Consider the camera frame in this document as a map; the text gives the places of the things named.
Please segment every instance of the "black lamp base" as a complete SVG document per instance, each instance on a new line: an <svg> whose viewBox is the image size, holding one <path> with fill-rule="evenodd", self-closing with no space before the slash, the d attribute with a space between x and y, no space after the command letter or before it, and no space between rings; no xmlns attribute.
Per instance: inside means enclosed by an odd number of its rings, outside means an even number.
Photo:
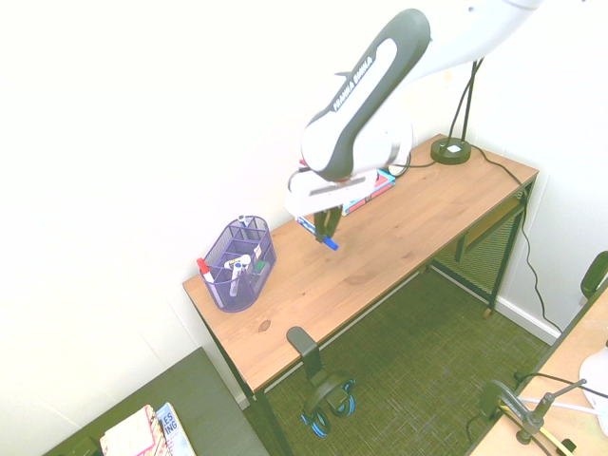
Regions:
<svg viewBox="0 0 608 456"><path fill-rule="evenodd" d="M430 147L430 156L441 164L461 164L471 157L471 144L459 138L437 140Z"/></svg>

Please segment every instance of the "blue marker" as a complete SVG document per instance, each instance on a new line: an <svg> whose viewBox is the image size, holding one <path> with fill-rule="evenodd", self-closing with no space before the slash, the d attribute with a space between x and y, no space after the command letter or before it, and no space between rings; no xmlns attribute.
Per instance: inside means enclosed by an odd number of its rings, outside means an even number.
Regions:
<svg viewBox="0 0 608 456"><path fill-rule="evenodd" d="M316 230L314 229L314 225L312 223L310 223L309 221L307 221L305 218L303 217L297 217L295 218L295 221L297 221L300 225L302 225L304 228L306 228L308 231L310 231L311 233L313 233L313 235L316 237ZM335 242L333 242L329 237L325 236L323 238L323 243L325 245L327 245L330 249L332 250L338 250L338 244L336 244Z"/></svg>

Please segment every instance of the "headphones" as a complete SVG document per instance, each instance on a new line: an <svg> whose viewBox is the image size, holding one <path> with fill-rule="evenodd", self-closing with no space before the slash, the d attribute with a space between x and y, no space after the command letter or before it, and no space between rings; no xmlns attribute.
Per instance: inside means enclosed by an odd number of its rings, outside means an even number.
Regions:
<svg viewBox="0 0 608 456"><path fill-rule="evenodd" d="M354 379L346 372L327 374L320 371L313 379L313 385L318 385L304 403L302 420L319 437L327 436L332 425L321 405L327 402L330 411L338 418L345 418L354 412L354 397L352 387Z"/></svg>

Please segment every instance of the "desk leg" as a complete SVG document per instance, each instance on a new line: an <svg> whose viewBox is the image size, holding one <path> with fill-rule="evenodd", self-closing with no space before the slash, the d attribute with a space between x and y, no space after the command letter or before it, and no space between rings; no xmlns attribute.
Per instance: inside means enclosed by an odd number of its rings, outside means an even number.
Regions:
<svg viewBox="0 0 608 456"><path fill-rule="evenodd" d="M268 398L266 397L266 392L264 389L261 389L256 393L256 400L250 400L250 403L254 407L256 411L256 415L258 415L263 421L263 423L267 424L273 430L273 434L275 435L276 442L280 446L284 456L294 456L292 453L292 449L289 446L289 442L287 442L287 438L285 438L285 434L283 433L283 429L281 428L281 424L276 419L276 415L273 412L273 407L268 402Z"/></svg>
<svg viewBox="0 0 608 456"><path fill-rule="evenodd" d="M515 239L517 237L518 232L520 231L520 225L522 223L523 212L520 212L515 219L513 220L513 226L511 227L511 233L509 234L509 239L506 243L506 248L504 249L503 260L501 261L501 266L498 270L498 275L496 277L496 281L494 282L494 288L492 290L492 295L490 296L487 303L487 311L485 311L486 317L494 314L494 310L496 309L496 298L498 297L498 291L501 289L501 285L503 284L504 273L506 272L506 266L509 263L509 259L511 258L511 252L513 252L513 246L515 245Z"/></svg>
<svg viewBox="0 0 608 456"><path fill-rule="evenodd" d="M249 388L249 385L247 385L245 380L243 380L243 377L240 375L240 372L238 371L237 366L235 366L235 363L233 363L232 359L230 358L230 356L228 355L226 350L219 343L219 340L216 338L216 335L213 333L213 331L211 331L211 328L209 328L209 325L207 325L207 322L202 317L202 315L200 316L200 319L202 320L204 325L207 327L207 331L211 334L211 337L213 338L213 341L216 343L216 346L218 347L219 352L221 353L221 356L224 358L224 361L226 361L226 364L230 368L230 372L235 376L235 378L237 379L238 385L240 386L242 391L245 393L245 397L247 397L247 401L249 401L249 405L254 408L254 412L256 413L256 416L258 417L258 419L261 420L261 422L264 424L265 428L271 428L273 430L273 434L275 435L276 442L278 443L281 450L283 451L284 456L293 456L294 454L292 453L292 449L290 448L289 443L287 442L287 438L285 437L285 434L283 433L283 429L281 428L280 424L278 423L278 420L276 419L276 415L273 412L273 408L270 405L270 402L268 402L268 398L266 397L266 393L264 392L264 389L261 389L260 391L258 391L256 393L257 400L254 399L254 393L252 392L251 388Z"/></svg>

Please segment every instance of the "white wall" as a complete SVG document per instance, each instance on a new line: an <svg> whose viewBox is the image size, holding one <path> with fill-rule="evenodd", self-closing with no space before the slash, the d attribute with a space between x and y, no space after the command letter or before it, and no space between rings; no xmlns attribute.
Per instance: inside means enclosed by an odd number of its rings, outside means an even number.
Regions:
<svg viewBox="0 0 608 456"><path fill-rule="evenodd" d="M237 215L289 218L316 90L403 7L3 6L3 453L43 453L197 346L239 394L181 284ZM404 95L418 141L447 92L439 75Z"/></svg>
<svg viewBox="0 0 608 456"><path fill-rule="evenodd" d="M579 309L580 282L608 250L606 2L546 1L476 80L472 138L541 170L526 230L546 315L564 328ZM501 290L503 311L551 342L520 237Z"/></svg>
<svg viewBox="0 0 608 456"><path fill-rule="evenodd" d="M239 394L181 283L236 215L272 227L288 219L285 177L320 107L316 90L414 5L3 7L4 452L44 452L197 346ZM436 17L445 12L439 0L430 5ZM596 145L608 120L605 22L603 2L545 2L484 63L470 124L479 145L541 170L532 261L562 326L584 271L607 248L607 163ZM418 141L447 132L467 73L456 68L450 87L440 74L408 88ZM521 253L518 245L501 298L534 319Z"/></svg>

